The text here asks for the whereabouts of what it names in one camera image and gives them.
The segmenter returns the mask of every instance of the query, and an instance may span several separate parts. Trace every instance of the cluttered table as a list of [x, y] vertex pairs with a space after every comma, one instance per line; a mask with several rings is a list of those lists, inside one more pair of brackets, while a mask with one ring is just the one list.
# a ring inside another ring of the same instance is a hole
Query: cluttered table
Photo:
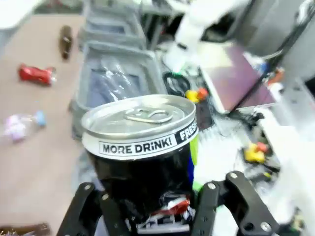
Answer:
[[[82, 146], [71, 137], [68, 104], [77, 83], [80, 53], [74, 42], [63, 62], [58, 50], [63, 24], [77, 34], [82, 16], [36, 15], [17, 31], [0, 58], [0, 119], [12, 114], [45, 113], [47, 126], [18, 144], [0, 147], [0, 222], [27, 225], [47, 222], [55, 235], [74, 192], [71, 173]], [[54, 66], [52, 87], [19, 81], [17, 67]]]

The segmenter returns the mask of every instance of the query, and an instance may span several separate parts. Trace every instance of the white robotic arm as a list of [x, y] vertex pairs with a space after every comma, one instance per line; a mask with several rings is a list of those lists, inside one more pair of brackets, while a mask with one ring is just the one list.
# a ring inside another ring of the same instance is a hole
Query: white robotic arm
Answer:
[[180, 23], [175, 42], [163, 58], [164, 63], [172, 71], [179, 71], [195, 52], [204, 30], [246, 2], [248, 0], [194, 0]]

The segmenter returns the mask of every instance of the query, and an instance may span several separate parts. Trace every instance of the silver bolt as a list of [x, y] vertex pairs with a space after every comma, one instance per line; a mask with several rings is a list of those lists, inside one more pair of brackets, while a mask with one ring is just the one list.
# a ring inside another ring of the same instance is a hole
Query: silver bolt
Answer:
[[235, 173], [230, 173], [230, 176], [232, 177], [232, 178], [237, 178], [237, 174], [235, 174]]
[[266, 223], [266, 222], [262, 222], [260, 224], [260, 226], [261, 226], [262, 230], [265, 231], [265, 232], [270, 232], [271, 231], [271, 226], [268, 223]]
[[215, 189], [216, 188], [216, 186], [213, 183], [208, 183], [208, 187], [210, 189]]
[[88, 185], [86, 185], [86, 186], [84, 187], [84, 189], [85, 189], [85, 190], [89, 190], [90, 187], [91, 187], [91, 186], [88, 184]]
[[104, 194], [104, 195], [102, 196], [102, 199], [103, 199], [103, 200], [106, 200], [106, 199], [108, 199], [108, 197], [109, 197], [109, 196], [108, 196], [108, 194], [106, 193], [106, 194]]

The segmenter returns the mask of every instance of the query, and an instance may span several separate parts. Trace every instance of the gray bin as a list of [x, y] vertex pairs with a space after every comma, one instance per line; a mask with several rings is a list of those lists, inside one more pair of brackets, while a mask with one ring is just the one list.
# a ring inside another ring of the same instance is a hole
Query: gray bin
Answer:
[[80, 139], [82, 137], [81, 118], [89, 109], [94, 108], [89, 106], [88, 101], [88, 96], [91, 93], [89, 91], [90, 78], [92, 70], [99, 68], [100, 60], [104, 57], [114, 57], [123, 66], [125, 74], [136, 76], [139, 79], [141, 91], [145, 91], [143, 95], [167, 94], [159, 63], [153, 52], [90, 41], [84, 47], [84, 60], [79, 75], [79, 86], [71, 104], [74, 138]]
[[78, 33], [79, 47], [94, 40], [146, 49], [146, 37], [134, 13], [127, 7], [91, 6]]

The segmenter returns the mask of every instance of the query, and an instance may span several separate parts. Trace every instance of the brown bottle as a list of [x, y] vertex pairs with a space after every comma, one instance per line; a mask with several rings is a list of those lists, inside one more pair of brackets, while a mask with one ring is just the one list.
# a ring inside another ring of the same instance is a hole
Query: brown bottle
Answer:
[[45, 236], [50, 234], [49, 225], [46, 223], [38, 224], [38, 225], [29, 225], [23, 227], [17, 226], [0, 226], [0, 236], [4, 236], [6, 234], [17, 234], [17, 235], [25, 235], [27, 233], [31, 233], [34, 236]]
[[60, 30], [59, 50], [64, 60], [68, 60], [70, 57], [72, 39], [71, 27], [63, 26]]

